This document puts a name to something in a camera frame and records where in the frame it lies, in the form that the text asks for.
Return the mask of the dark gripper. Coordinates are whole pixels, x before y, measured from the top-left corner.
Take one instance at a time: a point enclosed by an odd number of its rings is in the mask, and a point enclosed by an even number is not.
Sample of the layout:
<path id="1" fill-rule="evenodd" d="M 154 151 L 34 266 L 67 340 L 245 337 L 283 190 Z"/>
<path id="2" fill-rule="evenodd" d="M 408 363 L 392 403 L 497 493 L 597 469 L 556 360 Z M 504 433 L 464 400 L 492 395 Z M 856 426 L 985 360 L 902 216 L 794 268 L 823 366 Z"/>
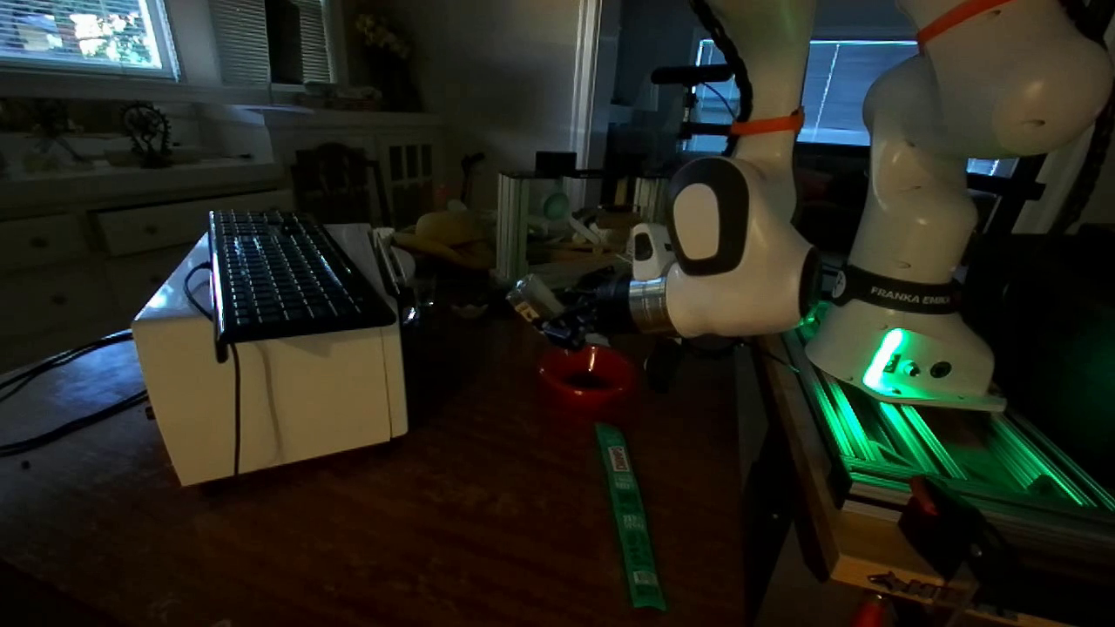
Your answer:
<path id="1" fill-rule="evenodd" d="M 634 330 L 625 280 L 598 280 L 592 286 L 559 292 L 556 303 L 559 309 L 543 324 L 543 333 L 559 350 L 582 350 L 592 337 Z"/>

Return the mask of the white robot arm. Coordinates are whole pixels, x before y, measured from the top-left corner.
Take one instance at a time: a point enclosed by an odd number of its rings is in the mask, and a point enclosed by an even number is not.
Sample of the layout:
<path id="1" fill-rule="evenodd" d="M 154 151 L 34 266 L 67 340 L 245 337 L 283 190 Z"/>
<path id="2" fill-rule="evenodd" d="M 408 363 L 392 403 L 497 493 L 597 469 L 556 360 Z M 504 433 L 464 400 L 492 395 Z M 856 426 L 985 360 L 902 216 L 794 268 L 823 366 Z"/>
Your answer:
<path id="1" fill-rule="evenodd" d="M 864 101 L 868 199 L 835 286 L 794 229 L 794 143 L 816 0 L 695 0 L 750 108 L 731 151 L 669 181 L 672 260 L 543 324 L 592 333 L 753 337 L 816 322 L 816 369 L 892 403 L 996 410 L 992 350 L 960 322 L 956 268 L 975 229 L 971 158 L 1035 158 L 1103 108 L 1111 57 L 1059 0 L 894 0 L 917 52 Z"/>

